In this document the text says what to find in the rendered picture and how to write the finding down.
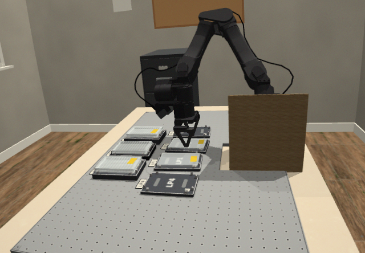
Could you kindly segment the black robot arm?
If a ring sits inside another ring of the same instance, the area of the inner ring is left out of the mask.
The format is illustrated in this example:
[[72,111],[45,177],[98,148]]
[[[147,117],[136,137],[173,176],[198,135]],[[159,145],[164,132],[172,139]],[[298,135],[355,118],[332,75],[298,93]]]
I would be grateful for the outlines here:
[[[255,95],[280,94],[274,93],[274,87],[270,84],[265,66],[261,60],[259,61],[254,56],[242,36],[231,9],[221,8],[203,11],[198,18],[200,22],[197,31],[186,53],[180,58],[176,66],[177,77],[157,80],[156,82],[154,89],[154,96],[157,101],[155,111],[160,119],[172,111],[174,111],[175,119],[185,118],[182,102],[188,104],[193,100],[192,84],[198,74],[203,54],[213,35],[222,36],[229,43],[242,68],[244,78],[248,86],[254,90]],[[177,100],[174,100],[176,97]]]

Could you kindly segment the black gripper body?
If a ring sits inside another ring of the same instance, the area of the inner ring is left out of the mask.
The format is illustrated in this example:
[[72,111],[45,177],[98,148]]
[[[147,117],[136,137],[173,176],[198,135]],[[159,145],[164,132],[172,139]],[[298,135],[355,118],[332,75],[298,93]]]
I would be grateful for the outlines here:
[[194,110],[194,101],[191,100],[190,102],[188,102],[188,104],[185,104],[185,102],[182,102],[182,104],[184,105],[184,115],[185,118],[184,119],[175,119],[174,121],[174,127],[173,129],[187,129],[188,126],[181,126],[183,124],[183,122],[188,122],[188,124],[193,124],[193,122],[197,122],[197,120],[199,119],[200,115],[198,111]]

